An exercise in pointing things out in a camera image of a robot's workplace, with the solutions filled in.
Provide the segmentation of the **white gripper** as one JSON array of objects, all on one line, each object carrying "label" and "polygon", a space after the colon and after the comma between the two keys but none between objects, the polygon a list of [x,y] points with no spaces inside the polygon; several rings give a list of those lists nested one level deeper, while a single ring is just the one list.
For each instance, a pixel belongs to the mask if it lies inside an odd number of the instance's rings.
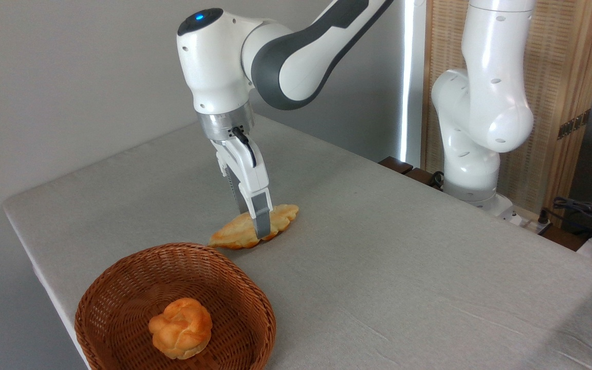
[{"label": "white gripper", "polygon": [[239,213],[249,212],[257,239],[272,232],[270,211],[272,199],[263,157],[254,141],[247,136],[228,140],[211,140],[223,176],[227,176]]}]

